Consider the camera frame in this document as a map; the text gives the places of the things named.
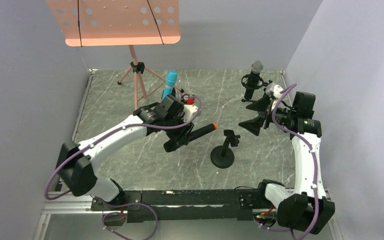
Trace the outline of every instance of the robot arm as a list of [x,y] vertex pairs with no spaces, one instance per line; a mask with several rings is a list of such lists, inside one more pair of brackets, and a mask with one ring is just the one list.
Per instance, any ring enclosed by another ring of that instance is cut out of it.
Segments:
[[183,105],[175,97],[168,95],[161,103],[135,110],[123,122],[95,137],[78,144],[72,141],[64,143],[57,167],[74,153],[83,152],[66,164],[58,174],[74,196],[93,195],[112,205],[122,204],[125,195],[123,189],[114,180],[98,175],[103,161],[125,145],[160,130],[164,130],[170,138],[164,144],[164,149],[172,152],[217,128],[217,125],[211,123],[192,131],[194,124],[190,120],[195,115],[200,115],[195,105]]
[[[246,108],[258,112],[258,117],[239,123],[239,126],[259,135],[260,128],[268,128],[272,123],[275,105],[281,97],[283,88],[275,83],[264,89],[264,96]],[[316,96],[306,92],[297,92],[292,106],[278,108],[275,113],[276,122],[295,134],[290,135],[295,152],[295,187],[289,193],[285,186],[277,181],[263,180],[258,186],[261,197],[269,200],[277,209],[277,221],[280,226],[294,230],[305,231],[315,214],[315,201],[318,201],[320,211],[317,222],[310,233],[318,234],[335,212],[335,204],[327,201],[327,195],[322,182],[320,171],[320,143],[322,136],[321,123],[313,118],[313,106]],[[309,146],[299,137],[304,137]],[[317,173],[313,153],[316,156]],[[317,174],[316,186],[313,183]],[[317,188],[315,199],[314,187]]]

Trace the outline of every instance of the marble floor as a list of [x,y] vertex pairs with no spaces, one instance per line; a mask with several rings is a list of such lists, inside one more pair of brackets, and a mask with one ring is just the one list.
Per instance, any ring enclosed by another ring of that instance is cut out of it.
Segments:
[[[168,71],[157,70],[163,77]],[[134,109],[134,83],[127,77],[122,85],[117,81],[123,70],[98,70],[91,82],[84,104],[75,141],[92,138],[122,122]],[[216,122],[218,129],[177,151],[166,153],[163,148],[169,138],[163,131],[139,139],[113,153],[99,169],[99,174],[116,180],[125,190],[201,190],[232,189],[237,186],[257,187],[263,179],[295,184],[295,160],[289,136],[273,124],[255,136],[238,126],[253,119],[257,112],[245,109],[241,102],[245,89],[241,77],[249,70],[178,70],[178,85],[186,93],[202,99],[202,114],[195,120],[195,129]],[[263,71],[264,81],[272,80],[282,86],[279,71]],[[161,83],[159,78],[145,72],[145,88],[150,92]],[[139,105],[159,101],[160,88]],[[254,93],[256,100],[262,90]],[[227,169],[215,167],[211,150],[222,145],[223,130],[240,135],[238,147],[232,147],[233,165]]]

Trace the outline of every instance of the microphone grille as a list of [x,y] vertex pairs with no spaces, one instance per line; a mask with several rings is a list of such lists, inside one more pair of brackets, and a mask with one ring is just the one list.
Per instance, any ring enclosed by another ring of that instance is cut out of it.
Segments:
[[263,70],[263,63],[261,61],[255,61],[251,64],[251,71],[255,74],[259,74]]

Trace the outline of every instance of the music stand tripod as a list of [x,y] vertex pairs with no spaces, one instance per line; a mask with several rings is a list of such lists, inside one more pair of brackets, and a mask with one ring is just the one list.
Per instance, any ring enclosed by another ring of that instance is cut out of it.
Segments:
[[[138,109],[138,102],[142,99],[148,98],[150,95],[155,93],[156,90],[161,88],[165,83],[166,80],[164,77],[156,73],[154,70],[150,69],[149,67],[146,67],[145,64],[141,61],[138,61],[138,57],[136,56],[135,47],[133,45],[128,46],[130,50],[130,55],[133,61],[130,63],[130,67],[125,71],[124,75],[121,77],[120,80],[118,80],[117,84],[121,85],[122,81],[126,78],[126,76],[129,75],[129,72],[133,71],[133,79],[134,79],[134,108]],[[144,80],[142,79],[142,74],[144,74],[144,70],[150,72],[157,78],[161,79],[163,82],[156,87],[154,90],[152,90],[149,94],[147,93],[147,90],[145,89]],[[138,98],[138,82],[140,84],[140,90],[142,91],[142,96]],[[181,93],[184,93],[185,91],[178,86],[174,86],[175,89],[179,90]]]

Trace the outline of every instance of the red component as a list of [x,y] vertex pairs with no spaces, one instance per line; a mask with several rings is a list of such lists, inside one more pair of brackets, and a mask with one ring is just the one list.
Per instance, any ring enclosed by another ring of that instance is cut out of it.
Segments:
[[194,100],[194,95],[193,94],[188,94],[188,93],[185,93],[181,96],[181,100],[180,100],[182,103],[184,104],[187,104],[187,105],[192,105],[194,104],[195,100]]

